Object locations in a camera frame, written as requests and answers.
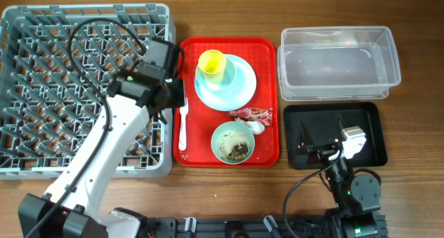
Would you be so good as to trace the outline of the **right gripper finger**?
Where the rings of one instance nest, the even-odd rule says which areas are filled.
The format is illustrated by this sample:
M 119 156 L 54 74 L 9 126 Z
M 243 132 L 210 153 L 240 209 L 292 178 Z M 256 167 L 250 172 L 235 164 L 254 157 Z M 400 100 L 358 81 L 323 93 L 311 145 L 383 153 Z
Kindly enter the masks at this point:
M 336 115 L 336 120 L 337 120 L 338 125 L 339 125 L 339 131 L 342 131 L 343 129 L 349 127 L 349 125 L 346 123 L 346 121 L 344 120 L 343 116 L 340 113 L 338 113 Z
M 309 155 L 314 143 L 305 124 L 300 121 L 300 135 L 296 148 L 297 155 Z

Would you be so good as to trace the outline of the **white plastic fork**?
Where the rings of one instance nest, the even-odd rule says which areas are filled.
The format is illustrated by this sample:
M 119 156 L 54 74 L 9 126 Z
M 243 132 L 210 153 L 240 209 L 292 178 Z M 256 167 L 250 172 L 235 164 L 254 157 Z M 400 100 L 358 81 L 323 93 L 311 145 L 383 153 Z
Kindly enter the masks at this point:
M 187 148 L 187 114 L 189 112 L 188 98 L 185 99 L 185 105 L 180 108 L 180 132 L 178 140 L 178 149 L 184 151 Z

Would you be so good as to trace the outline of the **yellow plastic cup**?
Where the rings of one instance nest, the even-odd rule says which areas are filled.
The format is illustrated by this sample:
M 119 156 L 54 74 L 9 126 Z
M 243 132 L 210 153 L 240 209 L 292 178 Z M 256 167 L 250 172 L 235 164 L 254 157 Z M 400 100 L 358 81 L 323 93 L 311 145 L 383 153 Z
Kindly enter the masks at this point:
M 200 55 L 198 67 L 202 71 L 206 81 L 219 83 L 223 79 L 226 62 L 226 57 L 222 52 L 216 49 L 210 49 Z

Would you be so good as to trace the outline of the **green bowl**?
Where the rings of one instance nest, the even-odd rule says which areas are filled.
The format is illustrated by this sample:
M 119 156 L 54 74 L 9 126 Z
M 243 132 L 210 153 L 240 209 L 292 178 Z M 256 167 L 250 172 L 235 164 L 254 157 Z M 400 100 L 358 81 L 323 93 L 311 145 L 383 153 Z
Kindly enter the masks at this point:
M 241 132 L 243 132 L 249 139 L 250 141 L 250 150 L 247 153 L 246 159 L 245 160 L 241 160 L 240 162 L 228 162 L 227 160 L 225 160 L 224 158 L 222 158 L 220 151 L 217 148 L 217 142 L 219 137 L 229 131 L 229 130 L 239 130 Z M 218 160 L 220 160 L 222 163 L 224 164 L 229 164 L 229 165 L 238 165 L 238 164 L 242 164 L 244 162 L 246 162 L 251 155 L 253 154 L 253 151 L 255 149 L 255 138 L 253 133 L 243 124 L 236 122 L 236 121 L 229 121 L 226 122 L 224 124 L 221 124 L 214 132 L 211 138 L 211 148 L 213 151 L 213 154 L 216 156 L 216 158 Z

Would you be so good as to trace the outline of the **food leftovers rice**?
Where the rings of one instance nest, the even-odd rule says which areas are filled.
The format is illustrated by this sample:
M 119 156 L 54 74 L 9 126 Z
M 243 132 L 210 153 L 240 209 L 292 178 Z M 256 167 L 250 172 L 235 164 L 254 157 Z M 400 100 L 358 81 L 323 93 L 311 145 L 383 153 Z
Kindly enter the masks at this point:
M 217 148 L 222 158 L 228 162 L 240 162 L 246 159 L 250 150 L 250 141 L 243 132 L 229 130 L 219 137 Z

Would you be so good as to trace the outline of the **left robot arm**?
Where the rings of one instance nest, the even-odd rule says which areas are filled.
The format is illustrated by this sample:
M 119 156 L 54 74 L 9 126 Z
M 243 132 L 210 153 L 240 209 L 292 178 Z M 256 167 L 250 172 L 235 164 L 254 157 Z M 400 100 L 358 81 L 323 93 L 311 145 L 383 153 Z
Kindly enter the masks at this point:
M 185 104 L 184 51 L 153 39 L 131 69 L 108 85 L 98 120 L 66 170 L 42 197 L 27 194 L 18 215 L 25 237 L 148 237 L 143 214 L 121 207 L 101 216 L 99 207 L 123 155 L 151 119 Z

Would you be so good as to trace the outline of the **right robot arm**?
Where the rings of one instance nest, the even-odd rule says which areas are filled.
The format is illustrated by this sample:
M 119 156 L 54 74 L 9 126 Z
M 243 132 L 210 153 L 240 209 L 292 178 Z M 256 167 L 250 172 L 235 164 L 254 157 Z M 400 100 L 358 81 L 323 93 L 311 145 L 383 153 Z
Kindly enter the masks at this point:
M 340 138 L 315 144 L 307 127 L 300 124 L 296 153 L 306 155 L 308 163 L 319 164 L 317 173 L 333 195 L 336 207 L 325 212 L 332 237 L 376 237 L 375 213 L 380 210 L 382 180 L 370 169 L 354 170 L 349 160 L 366 143 L 366 134 L 358 126 L 344 126 Z

